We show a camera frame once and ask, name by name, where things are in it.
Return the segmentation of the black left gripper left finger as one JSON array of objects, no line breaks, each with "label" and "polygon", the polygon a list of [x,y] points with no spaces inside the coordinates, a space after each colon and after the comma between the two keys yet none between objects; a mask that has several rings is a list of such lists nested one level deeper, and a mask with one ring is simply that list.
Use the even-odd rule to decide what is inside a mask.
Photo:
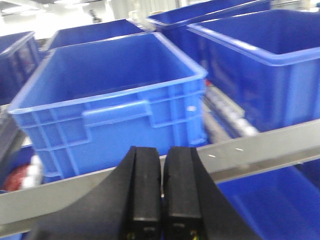
[{"label": "black left gripper left finger", "polygon": [[29,240],[158,240],[161,165],[156,148],[132,146],[87,194],[41,217]]}]

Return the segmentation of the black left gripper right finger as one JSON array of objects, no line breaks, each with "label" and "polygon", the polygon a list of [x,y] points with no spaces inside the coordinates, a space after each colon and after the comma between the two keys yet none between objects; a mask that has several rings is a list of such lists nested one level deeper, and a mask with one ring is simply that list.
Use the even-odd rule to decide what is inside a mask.
[{"label": "black left gripper right finger", "polygon": [[163,170],[166,240],[259,240],[206,171],[194,147],[171,147]]}]

